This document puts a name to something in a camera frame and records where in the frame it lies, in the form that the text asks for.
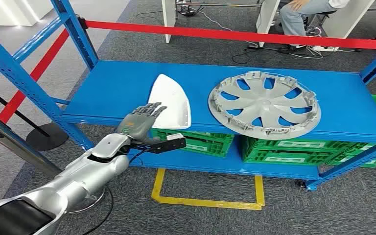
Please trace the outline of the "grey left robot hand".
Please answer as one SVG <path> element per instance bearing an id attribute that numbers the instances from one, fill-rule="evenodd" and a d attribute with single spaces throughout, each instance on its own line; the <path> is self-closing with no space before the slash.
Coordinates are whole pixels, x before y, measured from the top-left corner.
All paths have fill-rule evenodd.
<path id="1" fill-rule="evenodd" d="M 167 107 L 162 106 L 161 102 L 148 103 L 139 106 L 129 113 L 116 128 L 116 133 L 125 134 L 134 141 L 144 144 L 154 144 L 160 141 L 159 137 L 150 139 L 148 132 L 155 123 L 157 117 Z"/>

